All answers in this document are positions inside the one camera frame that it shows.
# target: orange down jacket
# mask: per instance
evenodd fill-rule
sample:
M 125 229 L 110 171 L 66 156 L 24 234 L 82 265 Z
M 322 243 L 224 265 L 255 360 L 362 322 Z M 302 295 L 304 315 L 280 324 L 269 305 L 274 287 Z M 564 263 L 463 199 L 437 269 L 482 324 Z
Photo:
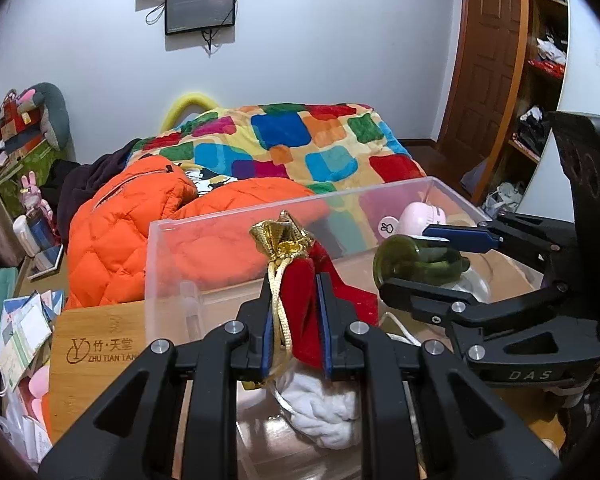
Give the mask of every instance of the orange down jacket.
M 253 207 L 314 194 L 286 178 L 252 178 L 232 182 L 202 196 L 178 166 L 160 155 L 142 158 L 107 182 L 80 206 L 69 230 L 67 308 L 125 303 L 144 298 L 149 224 L 210 212 Z M 327 207 L 292 208 L 309 224 Z M 238 283 L 252 277 L 264 258 L 254 250 L 248 229 L 261 217 L 241 216 L 216 222 L 225 228 L 205 235 L 187 235 L 174 248 L 180 273 L 203 288 Z

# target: green glass bottle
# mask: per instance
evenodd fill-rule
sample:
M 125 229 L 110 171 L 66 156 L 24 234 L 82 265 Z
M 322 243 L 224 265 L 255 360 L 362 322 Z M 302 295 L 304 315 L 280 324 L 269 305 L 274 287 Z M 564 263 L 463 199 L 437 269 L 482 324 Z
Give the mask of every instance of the green glass bottle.
M 376 251 L 374 281 L 378 288 L 389 278 L 440 286 L 459 280 L 469 266 L 469 259 L 446 242 L 393 235 Z

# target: red velvet pouch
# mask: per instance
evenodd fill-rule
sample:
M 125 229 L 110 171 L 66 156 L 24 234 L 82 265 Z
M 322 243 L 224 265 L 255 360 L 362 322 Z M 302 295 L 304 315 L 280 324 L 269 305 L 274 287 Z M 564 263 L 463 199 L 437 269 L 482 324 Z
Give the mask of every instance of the red velvet pouch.
M 346 285 L 327 251 L 318 242 L 314 242 L 309 250 L 309 258 L 296 258 L 286 268 L 280 298 L 291 330 L 294 357 L 315 368 L 322 367 L 315 291 L 315 276 L 320 272 L 329 273 L 336 298 L 353 303 L 360 321 L 378 325 L 378 297 L 366 290 Z

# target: gold drawstring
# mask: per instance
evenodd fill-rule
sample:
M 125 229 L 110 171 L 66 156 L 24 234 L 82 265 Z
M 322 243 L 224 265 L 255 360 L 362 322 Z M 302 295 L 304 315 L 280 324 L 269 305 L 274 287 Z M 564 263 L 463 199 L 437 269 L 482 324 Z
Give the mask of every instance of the gold drawstring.
M 280 213 L 277 221 L 265 220 L 249 230 L 258 250 L 269 258 L 269 288 L 271 290 L 271 312 L 273 316 L 273 348 L 279 352 L 284 346 L 285 355 L 274 364 L 267 381 L 283 373 L 293 355 L 291 330 L 286 318 L 285 307 L 280 298 L 280 287 L 285 269 L 295 258 L 307 258 L 314 244 L 314 236 L 301 228 L 287 211 Z

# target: floor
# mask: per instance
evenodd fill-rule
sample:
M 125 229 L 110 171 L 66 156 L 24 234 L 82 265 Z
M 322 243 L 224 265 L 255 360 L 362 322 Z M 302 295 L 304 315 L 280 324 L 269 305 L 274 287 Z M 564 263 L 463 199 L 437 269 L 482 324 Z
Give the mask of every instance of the floor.
M 430 176 L 439 178 L 442 182 L 457 191 L 461 196 L 470 199 L 470 195 L 460 185 L 462 172 L 456 168 L 442 153 L 433 146 L 405 146 L 411 156 L 421 165 Z

